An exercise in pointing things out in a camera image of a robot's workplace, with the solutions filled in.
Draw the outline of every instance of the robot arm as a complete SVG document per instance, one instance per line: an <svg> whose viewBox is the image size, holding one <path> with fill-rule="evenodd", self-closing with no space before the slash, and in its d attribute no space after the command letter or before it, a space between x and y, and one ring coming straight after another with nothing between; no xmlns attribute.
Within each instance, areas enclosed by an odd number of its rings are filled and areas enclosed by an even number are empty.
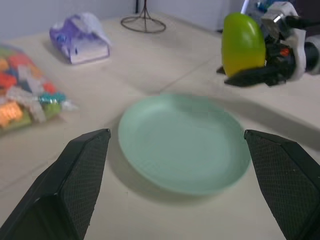
<svg viewBox="0 0 320 240"><path fill-rule="evenodd" d="M306 27L320 25L301 19L290 2L275 2L261 18L273 39L266 42L266 64L246 69L225 81L228 85L268 86L299 80L305 72L320 74L320 35L306 39Z"/></svg>

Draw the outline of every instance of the white table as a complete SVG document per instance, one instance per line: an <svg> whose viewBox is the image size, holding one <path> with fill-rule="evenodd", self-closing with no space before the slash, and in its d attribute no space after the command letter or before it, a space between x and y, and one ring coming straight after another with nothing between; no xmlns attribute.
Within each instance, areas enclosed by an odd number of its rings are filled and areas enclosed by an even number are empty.
<svg viewBox="0 0 320 240"><path fill-rule="evenodd" d="M35 178L53 163L68 141L111 128L100 195L88 240L284 240L264 198L253 167L234 187L213 197L168 193L141 178L124 159L117 137L121 114L130 105L160 93L209 96L246 129L299 141L320 159L320 77L268 88L232 88L217 75L218 35L173 18L161 34L128 31L119 19L104 29L114 46L111 58L87 65L67 64L48 33L9 41L25 50L78 106L48 123L0 138L0 225Z"/></svg>

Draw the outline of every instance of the tissue box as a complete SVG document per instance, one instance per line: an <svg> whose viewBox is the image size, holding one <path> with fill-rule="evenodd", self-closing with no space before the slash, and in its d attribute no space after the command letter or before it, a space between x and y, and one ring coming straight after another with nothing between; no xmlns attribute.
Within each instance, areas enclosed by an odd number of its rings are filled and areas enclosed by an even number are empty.
<svg viewBox="0 0 320 240"><path fill-rule="evenodd" d="M51 27L52 44L70 61L81 64L110 56L110 41L96 16L81 13Z"/></svg>

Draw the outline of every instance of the mango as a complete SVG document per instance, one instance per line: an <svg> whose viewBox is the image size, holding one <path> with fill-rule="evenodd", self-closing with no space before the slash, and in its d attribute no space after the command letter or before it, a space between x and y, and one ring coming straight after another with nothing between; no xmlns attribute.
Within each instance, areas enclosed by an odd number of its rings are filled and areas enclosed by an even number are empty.
<svg viewBox="0 0 320 240"><path fill-rule="evenodd" d="M224 19L221 53L228 77L242 70L263 67L266 44L256 21L239 12L229 14Z"/></svg>

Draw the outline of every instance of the plastic bag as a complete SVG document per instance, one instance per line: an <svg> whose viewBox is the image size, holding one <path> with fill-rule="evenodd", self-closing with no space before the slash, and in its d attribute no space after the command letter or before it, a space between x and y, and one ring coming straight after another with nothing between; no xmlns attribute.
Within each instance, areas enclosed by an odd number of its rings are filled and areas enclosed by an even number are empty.
<svg viewBox="0 0 320 240"><path fill-rule="evenodd" d="M0 134L43 123L70 106L22 51L0 44Z"/></svg>

